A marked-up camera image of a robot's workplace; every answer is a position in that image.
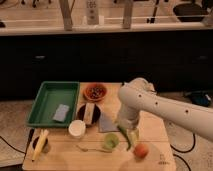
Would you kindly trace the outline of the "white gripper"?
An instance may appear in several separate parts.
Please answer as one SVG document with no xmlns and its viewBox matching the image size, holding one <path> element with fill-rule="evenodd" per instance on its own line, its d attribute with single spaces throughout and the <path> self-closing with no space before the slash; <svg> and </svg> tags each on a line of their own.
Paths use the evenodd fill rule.
<svg viewBox="0 0 213 171">
<path fill-rule="evenodd" d="M 121 107 L 118 111 L 117 123 L 125 129 L 135 130 L 139 124 L 139 120 L 139 112 L 133 108 Z"/>
</svg>

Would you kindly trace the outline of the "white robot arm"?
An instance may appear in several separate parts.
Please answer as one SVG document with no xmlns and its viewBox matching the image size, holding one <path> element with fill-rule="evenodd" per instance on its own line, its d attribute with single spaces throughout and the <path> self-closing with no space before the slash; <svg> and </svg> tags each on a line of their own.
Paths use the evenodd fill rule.
<svg viewBox="0 0 213 171">
<path fill-rule="evenodd" d="M 160 97 L 144 78 L 125 83 L 118 90 L 121 107 L 117 122 L 126 129 L 138 127 L 140 112 L 146 111 L 172 121 L 213 142 L 213 109 Z"/>
</svg>

